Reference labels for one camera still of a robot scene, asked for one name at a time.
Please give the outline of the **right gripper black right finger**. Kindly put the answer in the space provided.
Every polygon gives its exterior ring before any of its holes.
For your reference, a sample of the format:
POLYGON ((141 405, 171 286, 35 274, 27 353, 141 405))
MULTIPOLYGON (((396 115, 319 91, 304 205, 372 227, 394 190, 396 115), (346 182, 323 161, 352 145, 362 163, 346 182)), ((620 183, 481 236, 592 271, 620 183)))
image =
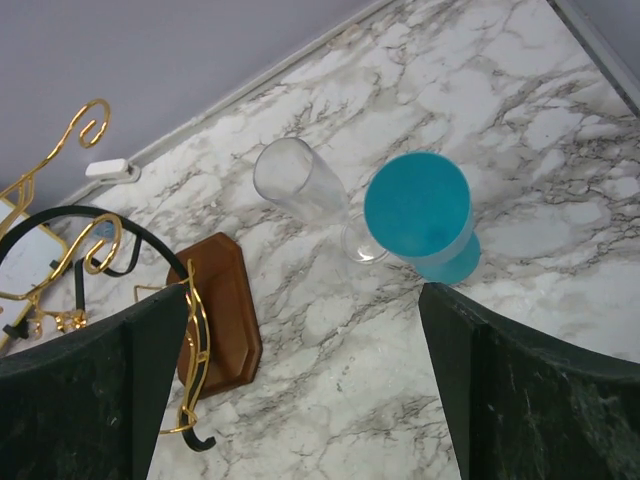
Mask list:
POLYGON ((464 479, 636 479, 639 366, 427 283, 422 327, 464 479))

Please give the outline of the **clear champagne flute glass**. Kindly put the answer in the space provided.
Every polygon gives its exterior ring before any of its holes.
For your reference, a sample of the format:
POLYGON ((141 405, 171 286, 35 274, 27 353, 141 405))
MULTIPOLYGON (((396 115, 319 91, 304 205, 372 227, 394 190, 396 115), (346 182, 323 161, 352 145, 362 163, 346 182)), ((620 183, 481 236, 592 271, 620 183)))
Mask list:
POLYGON ((341 247, 350 260, 373 264, 387 255, 364 214, 351 208, 340 178, 305 141, 285 137, 267 145, 255 162, 253 185, 263 199, 308 225, 339 225, 341 247))

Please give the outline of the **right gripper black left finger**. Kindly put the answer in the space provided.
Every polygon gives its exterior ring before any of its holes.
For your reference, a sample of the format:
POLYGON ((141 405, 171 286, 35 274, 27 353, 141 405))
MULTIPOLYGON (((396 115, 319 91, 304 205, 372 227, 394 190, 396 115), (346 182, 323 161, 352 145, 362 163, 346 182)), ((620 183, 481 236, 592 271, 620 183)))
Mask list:
POLYGON ((188 310, 171 285, 3 358, 2 478, 146 478, 188 310))

